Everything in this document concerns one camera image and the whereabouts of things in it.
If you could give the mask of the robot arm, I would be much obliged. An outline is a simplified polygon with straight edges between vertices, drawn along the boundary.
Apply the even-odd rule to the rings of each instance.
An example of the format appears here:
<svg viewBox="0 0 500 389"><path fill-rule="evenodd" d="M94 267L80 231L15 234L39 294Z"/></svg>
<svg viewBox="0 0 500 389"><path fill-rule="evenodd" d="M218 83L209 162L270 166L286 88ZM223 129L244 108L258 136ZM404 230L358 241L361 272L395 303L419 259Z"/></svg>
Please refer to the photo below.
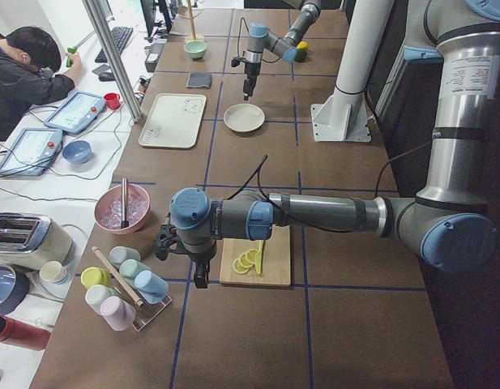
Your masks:
<svg viewBox="0 0 500 389"><path fill-rule="evenodd" d="M278 59L293 63L297 56L297 45L322 12L321 1L288 1L288 3L295 6L300 14L285 35L276 35L265 24L252 23L248 29L249 38L246 50L241 57L235 57L232 60L234 66L237 66L239 62L245 64L244 101L248 101L253 96L257 78L260 75L264 50L273 53Z"/></svg>
<svg viewBox="0 0 500 389"><path fill-rule="evenodd" d="M274 226L300 225L396 237L445 272L488 261L496 229L478 187L500 72L500 1L411 1L404 56L443 61L427 180L413 198L338 199L241 188L212 200L185 188L170 202L156 256L187 255L195 265L194 283L204 289L220 239L262 241Z"/></svg>

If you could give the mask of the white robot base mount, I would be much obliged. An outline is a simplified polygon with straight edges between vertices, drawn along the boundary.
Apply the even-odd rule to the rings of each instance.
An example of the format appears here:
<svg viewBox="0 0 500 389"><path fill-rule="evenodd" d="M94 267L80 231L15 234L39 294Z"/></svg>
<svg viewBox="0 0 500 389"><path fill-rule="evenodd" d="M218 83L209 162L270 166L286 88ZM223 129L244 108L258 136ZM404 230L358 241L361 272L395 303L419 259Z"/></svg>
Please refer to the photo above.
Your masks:
<svg viewBox="0 0 500 389"><path fill-rule="evenodd" d="M369 142L364 95L394 2L356 1L335 88L311 105L316 142Z"/></svg>

